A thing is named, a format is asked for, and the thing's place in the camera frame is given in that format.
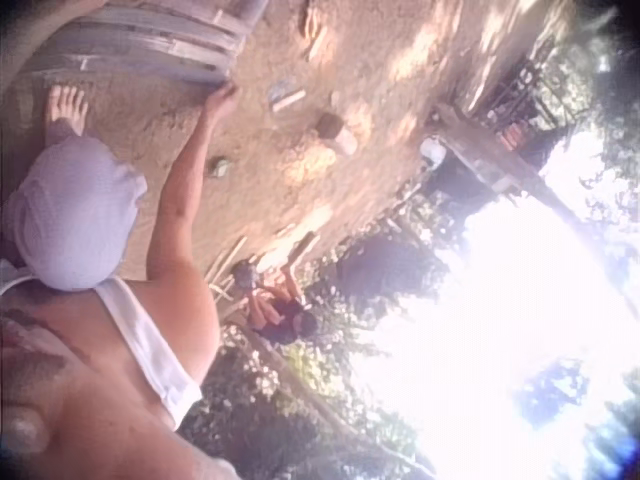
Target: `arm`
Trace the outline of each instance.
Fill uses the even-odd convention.
[[[276,298],[279,298],[280,300],[284,300],[285,302],[291,301],[291,295],[289,295],[289,292],[286,290],[282,290],[281,288],[278,288],[278,287],[271,287],[269,285],[264,285],[263,283],[259,284],[258,287],[269,292],[271,295],[273,295]]]
[[[220,326],[211,292],[193,264],[191,230],[209,142],[219,121],[235,108],[235,92],[226,85],[207,99],[191,138],[171,167],[147,253],[147,282],[136,291],[197,382],[204,380],[215,358]]]
[[[70,21],[104,6],[107,0],[45,0],[14,15],[0,34],[0,96],[33,53]]]
[[[285,265],[284,267],[282,267],[282,274],[284,275],[284,284],[289,291],[289,295],[291,295],[299,302],[302,302],[304,299],[304,294],[300,289],[300,285],[298,285],[298,282],[296,282],[296,279],[293,277],[291,267],[289,265]]]
[[[148,280],[193,264],[191,233],[200,207],[207,150],[220,120],[234,110],[236,92],[227,84],[207,99],[193,134],[171,167],[147,254]]]

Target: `shoulder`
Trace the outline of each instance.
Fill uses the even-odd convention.
[[[213,296],[190,266],[148,282],[127,282],[185,370],[201,383],[220,345]]]

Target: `white container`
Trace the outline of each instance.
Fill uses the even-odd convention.
[[[447,156],[447,149],[435,138],[427,137],[420,144],[420,154],[432,163],[435,170]]]

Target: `bare foot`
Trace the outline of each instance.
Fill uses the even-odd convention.
[[[84,101],[84,92],[76,87],[54,85],[49,92],[45,127],[56,120],[64,120],[79,137],[84,133],[89,104]]]

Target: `toe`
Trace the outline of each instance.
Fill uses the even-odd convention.
[[[73,109],[76,112],[80,112],[80,109],[82,107],[82,100],[84,99],[84,91],[82,90],[78,90],[78,92],[76,93],[76,97],[73,101]]]
[[[82,102],[79,108],[80,117],[84,120],[87,117],[87,112],[89,111],[89,104],[87,102]]]
[[[76,94],[78,93],[78,89],[76,87],[69,88],[69,97],[67,98],[67,114],[73,115],[73,105],[76,100]]]
[[[54,85],[49,90],[49,100],[47,105],[47,118],[49,121],[55,121],[60,115],[60,94],[62,93],[62,87],[60,85]]]
[[[69,93],[71,92],[71,88],[68,86],[62,87],[62,92],[60,93],[60,101],[58,105],[60,106],[60,113],[63,116],[68,116],[68,105],[69,105]]]

